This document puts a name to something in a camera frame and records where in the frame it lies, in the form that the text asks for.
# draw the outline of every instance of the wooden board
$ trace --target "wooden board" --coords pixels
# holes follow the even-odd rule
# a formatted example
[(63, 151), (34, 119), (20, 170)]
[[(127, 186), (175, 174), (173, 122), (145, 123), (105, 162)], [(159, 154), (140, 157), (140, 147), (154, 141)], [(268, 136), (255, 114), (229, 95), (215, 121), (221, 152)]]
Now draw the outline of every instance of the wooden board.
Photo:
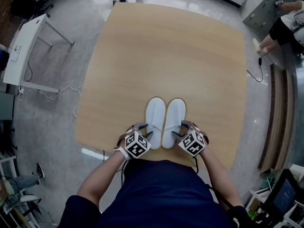
[[(85, 77), (76, 140), (112, 152), (130, 125), (144, 121), (145, 107), (155, 96), (166, 104), (182, 98), (186, 119), (208, 134), (209, 147), (230, 168), (245, 110), (242, 32), (189, 11), (116, 4)], [(178, 146), (149, 151), (143, 159), (194, 163)]]
[(266, 171), (272, 168), (276, 161), (278, 146), (282, 140), (284, 122), (284, 98), (283, 71), (276, 65), (270, 66), (271, 70), (271, 110), (267, 137), (259, 163), (259, 169)]
[(275, 170), (279, 170), (283, 168), (283, 164), (286, 158), (286, 154), (288, 151), (288, 147), (290, 144), (290, 137), (293, 128), (293, 119), (294, 119), (294, 85), (293, 85), (293, 78), (291, 73), (287, 70), (284, 70), (284, 86), (287, 92), (287, 97), (285, 101), (285, 122), (283, 124), (283, 139), (281, 145), (279, 146), (279, 151), (277, 153), (276, 163), (274, 165)]

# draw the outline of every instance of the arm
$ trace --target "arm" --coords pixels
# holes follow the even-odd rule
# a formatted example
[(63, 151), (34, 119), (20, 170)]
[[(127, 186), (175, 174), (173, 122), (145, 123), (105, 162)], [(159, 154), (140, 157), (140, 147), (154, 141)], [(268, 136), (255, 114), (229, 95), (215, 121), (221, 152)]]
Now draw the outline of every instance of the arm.
[(116, 171), (124, 162), (125, 156), (116, 151), (104, 163), (98, 166), (82, 183), (77, 195), (92, 201), (97, 207), (99, 200), (108, 189)]
[[(207, 147), (201, 151), (202, 157), (210, 177), (212, 187), (214, 187), (233, 206), (244, 206), (228, 171)], [(227, 210), (228, 207), (220, 202), (220, 205)]]
[(295, 2), (285, 2), (281, 5), (279, 5), (278, 7), (280, 8), (280, 10), (282, 11), (294, 11), (294, 10), (300, 10), (302, 9), (303, 3), (301, 0), (297, 0)]

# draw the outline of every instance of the concrete floor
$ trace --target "concrete floor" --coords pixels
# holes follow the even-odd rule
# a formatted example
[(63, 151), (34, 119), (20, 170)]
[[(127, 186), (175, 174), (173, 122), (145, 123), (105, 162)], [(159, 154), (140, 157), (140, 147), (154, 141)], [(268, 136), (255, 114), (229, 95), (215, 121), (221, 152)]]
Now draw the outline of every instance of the concrete floor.
[[(242, 23), (238, 8), (221, 0), (127, 1), (189, 10), (243, 31), (247, 69), (260, 79), (258, 55), (252, 45), (252, 38), (257, 35)], [(50, 28), (43, 28), (40, 36), (52, 41), (54, 46), (50, 48), (41, 41), (35, 43), (29, 59), (33, 69), (31, 82), (61, 89), (72, 86), (81, 90), (97, 37), (111, 12), (112, 0), (53, 0), (53, 4), (54, 8), (49, 11), (51, 20), (75, 40), (75, 44), (70, 46)], [(265, 143), (270, 112), (268, 65), (272, 62), (280, 64), (279, 54), (280, 48), (277, 48), (274, 53), (263, 58), (262, 83), (247, 74), (244, 126), (236, 159), (230, 170), (243, 199), (246, 199), (248, 190), (258, 186), (260, 181), (257, 165)], [(25, 78), (29, 77), (30, 71), (27, 69)], [(16, 99), (15, 102), (14, 126), (19, 148), (19, 169), (21, 174), (30, 174), (35, 163), (41, 163), (46, 178), (42, 185), (33, 187), (31, 192), (42, 198), (41, 206), (50, 212), (55, 222), (60, 221), (67, 198), (76, 193), (85, 177), (102, 162), (84, 154), (85, 149), (91, 149), (74, 141), (76, 118), (72, 111), (78, 100), (78, 93), (68, 90), (55, 101), (32, 92), (24, 101)], [(206, 170), (200, 170), (199, 175), (209, 182)], [(100, 202), (101, 211), (114, 200), (120, 185), (118, 173)], [(43, 219), (49, 222), (47, 215)]]

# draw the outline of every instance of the white slipper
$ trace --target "white slipper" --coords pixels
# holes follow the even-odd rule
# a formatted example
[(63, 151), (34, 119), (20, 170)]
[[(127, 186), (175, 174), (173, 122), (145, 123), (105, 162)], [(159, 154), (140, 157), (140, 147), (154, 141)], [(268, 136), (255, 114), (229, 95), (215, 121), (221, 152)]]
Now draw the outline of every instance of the white slipper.
[(260, 47), (260, 43), (257, 41), (257, 39), (253, 39), (252, 40), (252, 42), (253, 42), (253, 45), (255, 46), (255, 50), (256, 50), (256, 52), (257, 53), (260, 53), (261, 52), (261, 47)]
[(153, 136), (149, 143), (152, 150), (157, 150), (162, 143), (163, 122), (166, 115), (166, 104), (161, 98), (155, 97), (150, 100), (146, 109), (145, 121), (147, 124), (147, 133), (153, 131)]
[(165, 129), (161, 145), (164, 149), (171, 149), (174, 146), (175, 138), (172, 131), (177, 133), (181, 130), (181, 121), (185, 120), (186, 104), (182, 99), (173, 99), (168, 106)]

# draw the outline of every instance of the white cable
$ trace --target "white cable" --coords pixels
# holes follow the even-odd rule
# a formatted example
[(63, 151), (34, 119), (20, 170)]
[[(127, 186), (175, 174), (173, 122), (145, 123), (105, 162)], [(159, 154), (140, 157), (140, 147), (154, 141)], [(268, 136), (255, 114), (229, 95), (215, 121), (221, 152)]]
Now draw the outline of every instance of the white cable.
[[(72, 90), (77, 91), (77, 92), (79, 93), (79, 95), (81, 96), (81, 93), (80, 93), (79, 90), (73, 89), (71, 86), (67, 86), (67, 87), (65, 87), (63, 90), (60, 90), (59, 93), (55, 96), (54, 99), (51, 98), (51, 97), (48, 97), (45, 93), (42, 93), (40, 90), (36, 90), (36, 89), (29, 90), (29, 91), (27, 91), (26, 93), (20, 93), (19, 96), (18, 96), (18, 99), (19, 99), (20, 101), (23, 101), (24, 98), (25, 98), (25, 96), (26, 96), (29, 92), (36, 91), (36, 92), (39, 92), (40, 94), (44, 95), (47, 99), (51, 99), (52, 101), (55, 101), (56, 98), (57, 98), (57, 96), (60, 95), (61, 92), (64, 92), (64, 91), (65, 91), (66, 89), (68, 89), (68, 88), (71, 88)], [(79, 103), (80, 103), (80, 100), (78, 101), (77, 105), (75, 106), (75, 108), (74, 108), (74, 110), (73, 110), (73, 114), (74, 114), (75, 117), (77, 117), (76, 114), (75, 114), (75, 110), (76, 110), (76, 108), (78, 107)]]

